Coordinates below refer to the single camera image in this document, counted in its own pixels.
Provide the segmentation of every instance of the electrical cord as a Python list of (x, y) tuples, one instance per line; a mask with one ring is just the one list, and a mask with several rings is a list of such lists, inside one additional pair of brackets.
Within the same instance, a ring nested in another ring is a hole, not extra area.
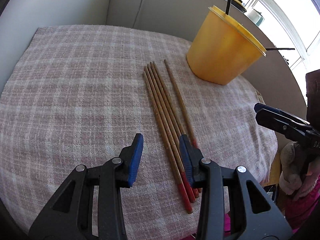
[(143, 2), (143, 0), (140, 0), (139, 9), (138, 9), (138, 11), (137, 11), (137, 15), (136, 15), (136, 18), (134, 19), (133, 26), (132, 26), (133, 29), (134, 29), (134, 26), (136, 25), (136, 21), (137, 21), (137, 18), (138, 18), (140, 9), (141, 9), (142, 2)]

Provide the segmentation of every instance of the wooden stick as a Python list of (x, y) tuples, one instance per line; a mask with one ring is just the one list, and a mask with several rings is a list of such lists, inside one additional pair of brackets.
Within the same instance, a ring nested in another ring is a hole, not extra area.
[(158, 97), (158, 100), (160, 101), (160, 104), (157, 104), (157, 105), (158, 105), (158, 110), (159, 110), (161, 118), (162, 118), (162, 122), (167, 122), (169, 124), (169, 129), (168, 130), (166, 129), (166, 132), (167, 132), (167, 135), (168, 135), (168, 138), (169, 138), (169, 142), (170, 142), (170, 145), (171, 145), (171, 149), (173, 151), (174, 158), (176, 159), (176, 162), (177, 162), (177, 165), (178, 165), (178, 168), (179, 168), (179, 171), (180, 171), (180, 175), (181, 175), (184, 187), (186, 188), (186, 191), (187, 191), (187, 194), (188, 194), (190, 202), (194, 203), (196, 201), (196, 199), (195, 199), (194, 193), (192, 191), (192, 188), (191, 188), (191, 186), (190, 186), (190, 184), (189, 184), (189, 182), (187, 180), (186, 173), (184, 171), (184, 167), (183, 167), (183, 164), (182, 164), (182, 160), (180, 158), (180, 153), (178, 151), (178, 148), (179, 148), (178, 136), (177, 136), (177, 134), (176, 134), (176, 132), (174, 130), (174, 126), (173, 126), (172, 121), (170, 119), (170, 115), (168, 113), (168, 110), (167, 110), (167, 108), (165, 106), (165, 103), (164, 103), (164, 100), (162, 98), (162, 95), (161, 95), (161, 92), (159, 90), (159, 87), (158, 87), (158, 85), (156, 83), (155, 77), (154, 77), (154, 75), (152, 73), (150, 64), (148, 64), (147, 70), (148, 70), (148, 72), (146, 71), (147, 77), (148, 78), (149, 78), (149, 76), (151, 77), (151, 81), (149, 80), (149, 83), (151, 85), (151, 89), (153, 91), (153, 86), (154, 86), (155, 91), (156, 91), (156, 95)]
[(169, 101), (168, 101), (167, 96), (166, 96), (166, 94), (165, 94), (165, 92), (164, 92), (163, 86), (162, 86), (162, 84), (161, 84), (161, 82), (160, 82), (159, 75), (158, 75), (158, 73), (156, 72), (156, 68), (155, 68), (155, 66), (154, 66), (154, 63), (153, 63), (153, 62), (150, 62), (150, 66), (151, 66), (152, 73), (153, 73), (153, 75), (154, 75), (154, 77), (155, 77), (155, 79), (156, 79), (158, 88), (159, 88), (159, 90), (160, 90), (160, 92), (161, 92), (161, 96), (162, 96), (162, 98), (163, 98), (165, 107), (166, 107), (166, 109), (167, 109), (168, 112), (169, 112), (169, 116), (170, 116), (170, 119), (171, 119), (172, 124), (173, 124), (173, 126), (174, 126), (174, 130), (175, 130), (175, 132), (176, 132), (177, 138), (179, 139), (179, 138), (180, 138), (180, 135), (181, 135), (181, 132), (180, 132), (180, 128), (179, 128), (179, 126), (178, 126), (177, 120), (176, 120), (176, 118), (175, 118), (175, 116), (174, 116), (174, 114), (173, 114), (173, 111), (172, 111), (171, 107), (170, 107)]
[(157, 121), (158, 126), (159, 126), (160, 134), (161, 134), (162, 140), (164, 142), (164, 148), (165, 148), (165, 150), (167, 152), (167, 155), (168, 155), (168, 158), (169, 158), (169, 162), (170, 162), (170, 166), (171, 166), (171, 169), (172, 169), (173, 177), (174, 177), (174, 179), (175, 179), (175, 181), (177, 183), (178, 190), (179, 190), (179, 192), (180, 192), (180, 194), (182, 196), (182, 201), (183, 201), (184, 207), (187, 210), (187, 213), (191, 214), (193, 212), (193, 210), (192, 210), (191, 204), (189, 202), (189, 198), (188, 198), (186, 189), (185, 189), (185, 187), (183, 185), (182, 178), (180, 176), (177, 163), (176, 163), (176, 161), (174, 159), (173, 152), (172, 152), (171, 147), (170, 147), (169, 139), (168, 139), (167, 134), (165, 132), (164, 124), (163, 124), (163, 122), (161, 120), (161, 116), (160, 116), (160, 113), (159, 113), (159, 110), (158, 110), (158, 107), (157, 107), (157, 104), (156, 104), (156, 101), (155, 101), (155, 97), (153, 95), (153, 92), (152, 92), (152, 89), (151, 89), (151, 86), (150, 86), (150, 83), (149, 83), (149, 80), (148, 80), (148, 77), (147, 77), (147, 74), (146, 74), (146, 71), (143, 72), (143, 76), (144, 76), (144, 80), (146, 82), (148, 94), (149, 94), (149, 97), (150, 97), (150, 100), (151, 100), (151, 104), (152, 104), (152, 108), (153, 108), (153, 111), (154, 111), (154, 114), (155, 114), (155, 117), (156, 117), (156, 121)]
[(165, 85), (165, 83), (164, 83), (164, 80), (163, 80), (162, 76), (160, 75), (160, 72), (159, 72), (159, 70), (158, 70), (158, 67), (157, 67), (157, 65), (156, 65), (156, 63), (155, 63), (154, 61), (153, 61), (153, 65), (155, 66), (155, 69), (156, 69), (156, 72), (157, 72), (157, 74), (158, 74), (158, 77), (159, 77), (159, 80), (160, 80), (160, 82), (161, 82), (161, 85), (162, 85), (162, 88), (163, 88), (163, 90), (164, 90), (164, 93), (165, 93), (165, 95), (166, 95), (166, 97), (167, 97), (167, 99), (168, 99), (168, 102), (169, 102), (169, 104), (170, 104), (170, 107), (171, 107), (171, 109), (172, 109), (172, 112), (173, 112), (173, 114), (174, 114), (174, 117), (176, 118), (177, 124), (178, 124), (179, 129), (180, 129), (180, 133), (181, 133), (181, 134), (187, 134), (187, 132), (186, 132), (186, 130), (184, 129), (184, 126), (183, 126), (183, 124), (182, 124), (182, 122), (181, 122), (181, 120), (180, 120), (180, 117), (178, 116), (177, 110), (176, 110), (176, 108), (175, 108), (175, 106), (174, 106), (174, 104), (173, 104), (173, 101), (172, 101), (172, 98), (171, 98), (171, 96), (170, 96), (170, 94), (169, 94), (169, 91), (168, 91), (168, 89), (167, 89), (167, 87), (166, 87), (166, 85)]
[(171, 69), (169, 67), (169, 64), (167, 62), (167, 60), (165, 59), (164, 60), (164, 64), (167, 68), (167, 71), (169, 73), (169, 76), (170, 76), (170, 80), (172, 82), (172, 85), (173, 85), (173, 88), (174, 88), (174, 91), (176, 92), (177, 94), (177, 97), (178, 97), (178, 101), (179, 101), (179, 105), (181, 107), (181, 110), (182, 110), (182, 115), (183, 115), (183, 118), (184, 118), (184, 121), (186, 122), (187, 124), (187, 129), (189, 131), (189, 136), (190, 136), (190, 140), (191, 140), (191, 144), (193, 145), (193, 147), (196, 147), (198, 148), (198, 143), (197, 143), (197, 140), (196, 140), (196, 136), (195, 136), (195, 133), (193, 131), (193, 127), (191, 125), (191, 121), (190, 121), (190, 118), (189, 118), (189, 115), (188, 115), (188, 112), (187, 112), (187, 109), (186, 109), (186, 105), (184, 104), (183, 102), (183, 99), (182, 99), (182, 96), (180, 94), (180, 91), (179, 91), (179, 88), (178, 88), (178, 85), (176, 83), (176, 80), (174, 79), (174, 76), (171, 72)]
[[(155, 68), (155, 66), (154, 66), (154, 63), (153, 63), (153, 62), (150, 62), (150, 65), (151, 65), (151, 71), (152, 71), (151, 79), (152, 79), (153, 82), (154, 82), (153, 76), (154, 76), (155, 79), (156, 79), (156, 85), (155, 85), (155, 87), (156, 87), (156, 91), (157, 91), (157, 93), (158, 93), (158, 97), (160, 98), (160, 102), (163, 100), (163, 102), (164, 102), (164, 104), (165, 104), (165, 106), (163, 106), (163, 104), (161, 103), (162, 108), (165, 109), (165, 112), (164, 112), (164, 113), (166, 114), (166, 112), (169, 112), (169, 116), (170, 116), (169, 118), (171, 119), (171, 121), (172, 121), (172, 123), (173, 123), (173, 126), (174, 126), (174, 130), (172, 130), (172, 127), (170, 127), (171, 133), (172, 133), (172, 135), (173, 135), (173, 138), (177, 138), (177, 140), (174, 140), (174, 142), (175, 142), (175, 144), (176, 144), (176, 148), (178, 149), (179, 156), (180, 156), (180, 158), (181, 158), (181, 152), (180, 152), (180, 148), (179, 148), (179, 137), (180, 137), (180, 135), (181, 135), (180, 129), (179, 129), (179, 127), (178, 127), (178, 124), (177, 124), (176, 118), (175, 118), (175, 116), (174, 116), (174, 114), (173, 114), (173, 111), (172, 111), (172, 109), (171, 109), (171, 107), (170, 107), (170, 104), (169, 104), (169, 101), (168, 101), (168, 99), (167, 99), (167, 96), (166, 96), (166, 94), (165, 94), (165, 92), (164, 92), (164, 88), (163, 88), (163, 86), (162, 86), (162, 83), (160, 82), (159, 75), (158, 75), (158, 73), (156, 72), (156, 68)], [(198, 197), (199, 197), (199, 192), (198, 192), (198, 190), (197, 190), (196, 188), (191, 188), (191, 187), (189, 188), (189, 187), (187, 187), (186, 190), (187, 190), (188, 196), (191, 196), (191, 198), (192, 198), (192, 199), (190, 199), (191, 202), (193, 201), (193, 196), (194, 196), (195, 198), (198, 198)]]

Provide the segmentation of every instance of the wall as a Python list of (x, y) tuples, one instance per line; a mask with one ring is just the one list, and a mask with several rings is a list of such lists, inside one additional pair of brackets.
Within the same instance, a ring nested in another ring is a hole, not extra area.
[[(110, 0), (107, 25), (133, 27), (140, 0)], [(135, 24), (136, 29), (174, 35), (192, 41), (208, 7), (225, 9), (226, 0), (143, 0)], [(230, 15), (247, 28), (265, 47), (273, 43), (238, 9), (231, 6)], [(301, 118), (306, 117), (306, 105), (299, 86), (283, 57), (277, 51), (267, 52), (243, 76), (263, 95), (267, 105), (283, 109)], [(279, 148), (287, 139), (277, 135)]]
[(10, 0), (0, 16), (0, 94), (38, 27), (106, 23), (109, 0)]

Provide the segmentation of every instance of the metal rivet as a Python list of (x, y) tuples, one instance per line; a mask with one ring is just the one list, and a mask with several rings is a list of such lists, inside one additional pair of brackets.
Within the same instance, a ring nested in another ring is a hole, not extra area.
[(116, 158), (114, 158), (114, 159), (112, 159), (112, 162), (114, 163), (114, 164), (118, 164), (118, 163), (120, 163), (122, 160), (119, 158), (119, 157), (116, 157)]
[(84, 165), (78, 165), (76, 166), (76, 171), (84, 171)]
[(241, 172), (241, 173), (245, 173), (245, 172), (247, 171), (246, 167), (244, 167), (244, 166), (239, 166), (239, 167), (237, 168), (237, 170), (238, 170), (239, 172)]
[(211, 160), (209, 158), (202, 158), (201, 162), (204, 164), (209, 164), (211, 162)]

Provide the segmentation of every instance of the white glove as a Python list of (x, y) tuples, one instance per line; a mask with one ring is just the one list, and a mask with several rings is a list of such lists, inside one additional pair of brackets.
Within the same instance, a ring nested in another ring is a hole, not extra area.
[(298, 190), (293, 200), (308, 195), (315, 187), (320, 175), (320, 157), (316, 157), (309, 164), (308, 173), (304, 182), (301, 182), (300, 172), (307, 158), (308, 150), (303, 149), (298, 143), (288, 143), (280, 153), (282, 173), (279, 186), (287, 194), (291, 195)]

